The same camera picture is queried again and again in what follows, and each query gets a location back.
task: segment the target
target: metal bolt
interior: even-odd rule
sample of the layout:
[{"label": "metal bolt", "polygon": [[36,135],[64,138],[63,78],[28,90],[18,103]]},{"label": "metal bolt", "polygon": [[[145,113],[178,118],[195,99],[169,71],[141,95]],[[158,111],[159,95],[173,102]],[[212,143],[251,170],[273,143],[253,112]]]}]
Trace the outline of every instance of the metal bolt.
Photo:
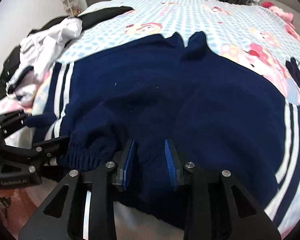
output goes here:
[{"label": "metal bolt", "polygon": [[115,166],[115,163],[114,162],[107,162],[106,163],[106,167],[107,168],[113,168]]},{"label": "metal bolt", "polygon": [[194,163],[193,162],[186,162],[185,166],[188,168],[188,169],[192,169],[194,167]]},{"label": "metal bolt", "polygon": [[77,176],[78,174],[79,174],[79,171],[77,171],[77,170],[72,170],[72,171],[69,172],[69,175],[70,175],[71,177],[75,177],[75,176]]},{"label": "metal bolt", "polygon": [[225,176],[225,177],[230,177],[231,172],[228,171],[228,170],[223,170],[223,171],[222,171],[222,175]]},{"label": "metal bolt", "polygon": [[35,173],[35,167],[34,166],[29,166],[29,171],[30,173]]}]

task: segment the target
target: white stripe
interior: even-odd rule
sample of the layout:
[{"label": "white stripe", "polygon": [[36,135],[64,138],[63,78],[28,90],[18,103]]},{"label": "white stripe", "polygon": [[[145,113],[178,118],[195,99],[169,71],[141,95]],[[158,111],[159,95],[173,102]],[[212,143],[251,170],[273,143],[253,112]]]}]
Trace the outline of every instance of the white stripe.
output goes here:
[{"label": "white stripe", "polygon": [[86,205],[84,206],[83,216],[83,236],[85,240],[89,239],[89,215],[90,215],[91,191],[87,191]]},{"label": "white stripe", "polygon": [[290,120],[290,106],[288,103],[284,104],[284,124],[286,126],[286,137],[284,143],[284,155],[283,160],[278,169],[277,173],[275,174],[275,178],[277,179],[278,184],[281,183],[282,179],[284,178],[289,164],[290,158],[290,146],[291,146],[291,120]]},{"label": "white stripe", "polygon": [[[65,74],[65,70],[66,70],[66,64],[63,63],[62,66],[61,66],[59,75],[58,75],[56,91],[54,93],[53,111],[54,111],[54,114],[56,115],[57,120],[59,119],[60,96],[61,96],[62,81],[63,81],[63,76]],[[54,125],[55,125],[57,120],[55,120],[53,122],[53,124],[49,127],[49,129],[48,129],[48,131],[47,131],[47,133],[44,137],[45,141],[50,140],[52,138],[52,131],[53,131]]]},{"label": "white stripe", "polygon": [[287,171],[286,178],[282,184],[282,187],[271,200],[269,205],[265,208],[265,212],[268,217],[273,220],[277,210],[282,202],[284,195],[287,192],[289,184],[291,182],[294,170],[296,168],[298,154],[299,154],[299,124],[298,124],[298,109],[295,105],[293,105],[293,124],[294,124],[294,139],[293,139],[293,149],[291,155],[290,165]]},{"label": "white stripe", "polygon": [[61,122],[62,122],[63,117],[66,116],[65,111],[66,111],[66,106],[70,100],[70,83],[71,83],[71,77],[72,77],[72,73],[73,73],[73,67],[74,67],[74,62],[71,62],[68,73],[66,75],[65,90],[63,92],[63,108],[62,108],[61,116],[60,116],[60,119],[56,121],[56,125],[54,127],[54,137],[55,138],[59,137]]},{"label": "white stripe", "polygon": [[56,118],[59,119],[60,117],[60,97],[61,97],[61,89],[62,89],[62,84],[63,84],[63,76],[65,75],[67,64],[62,63],[58,80],[57,80],[57,85],[56,85],[56,92],[54,95],[54,114],[56,115]]}]

